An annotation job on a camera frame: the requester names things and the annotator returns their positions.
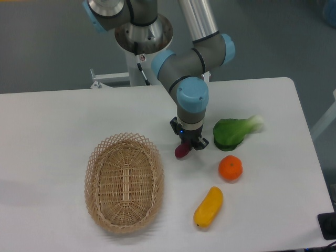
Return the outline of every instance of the gray floor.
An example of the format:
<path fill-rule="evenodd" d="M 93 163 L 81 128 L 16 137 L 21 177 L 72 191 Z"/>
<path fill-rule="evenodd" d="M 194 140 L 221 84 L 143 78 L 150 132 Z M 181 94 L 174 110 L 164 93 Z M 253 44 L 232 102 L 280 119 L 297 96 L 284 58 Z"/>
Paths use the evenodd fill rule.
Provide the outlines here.
<path fill-rule="evenodd" d="M 214 70 L 212 80 L 289 77 L 311 128 L 333 103 L 336 89 L 336 29 L 323 21 L 317 1 L 211 4 L 220 31 L 231 35 L 237 49 L 234 61 Z M 191 48 L 177 0 L 160 0 L 159 11 L 174 27 L 171 49 Z M 89 88 L 90 68 L 97 74 L 126 71 L 113 33 L 96 34 L 81 0 L 0 3 L 0 93 Z M 336 122 L 316 141 L 331 184 L 336 183 L 335 139 Z"/>

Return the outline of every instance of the toy vegetable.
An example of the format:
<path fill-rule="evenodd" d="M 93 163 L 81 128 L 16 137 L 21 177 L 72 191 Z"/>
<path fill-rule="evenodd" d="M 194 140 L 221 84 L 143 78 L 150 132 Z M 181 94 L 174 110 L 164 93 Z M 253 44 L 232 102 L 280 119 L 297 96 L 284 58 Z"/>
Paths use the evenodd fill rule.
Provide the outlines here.
<path fill-rule="evenodd" d="M 259 115 L 248 119 L 221 119 L 213 130 L 215 145 L 222 151 L 232 151 L 247 134 L 260 130 L 263 125 L 263 118 Z"/>

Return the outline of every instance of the oval basket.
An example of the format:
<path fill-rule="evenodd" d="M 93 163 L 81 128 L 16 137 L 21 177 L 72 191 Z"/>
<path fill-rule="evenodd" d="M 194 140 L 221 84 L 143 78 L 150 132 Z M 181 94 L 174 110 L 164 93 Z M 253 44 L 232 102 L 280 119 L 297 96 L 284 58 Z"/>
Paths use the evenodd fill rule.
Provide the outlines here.
<path fill-rule="evenodd" d="M 85 177 L 85 202 L 94 221 L 113 233 L 148 225 L 163 197 L 163 167 L 156 146 L 139 134 L 102 141 L 92 153 Z"/>

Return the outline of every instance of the toy fruit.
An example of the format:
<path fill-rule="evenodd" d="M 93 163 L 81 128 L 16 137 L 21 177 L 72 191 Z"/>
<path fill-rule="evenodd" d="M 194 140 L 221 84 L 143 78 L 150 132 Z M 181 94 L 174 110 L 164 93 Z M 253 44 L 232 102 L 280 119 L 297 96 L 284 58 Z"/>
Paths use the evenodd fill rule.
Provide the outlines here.
<path fill-rule="evenodd" d="M 198 227 L 208 227 L 223 203 L 223 193 L 218 187 L 211 187 L 208 194 L 199 205 L 194 214 L 194 222 Z"/>
<path fill-rule="evenodd" d="M 181 159 L 185 156 L 187 156 L 187 154 L 190 151 L 190 144 L 188 142 L 184 142 L 182 144 L 180 144 L 176 149 L 175 149 L 175 157 L 178 159 Z"/>
<path fill-rule="evenodd" d="M 227 156 L 219 163 L 219 174 L 226 180 L 236 180 L 243 173 L 241 160 L 235 156 Z"/>

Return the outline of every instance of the orange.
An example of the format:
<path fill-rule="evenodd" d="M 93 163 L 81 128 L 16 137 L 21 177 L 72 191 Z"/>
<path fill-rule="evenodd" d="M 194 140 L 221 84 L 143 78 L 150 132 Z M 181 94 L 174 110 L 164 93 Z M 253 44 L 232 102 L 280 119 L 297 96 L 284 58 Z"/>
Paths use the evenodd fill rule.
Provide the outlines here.
<path fill-rule="evenodd" d="M 219 163 L 218 171 L 226 180 L 236 180 L 243 173 L 241 160 L 235 156 L 227 156 Z"/>

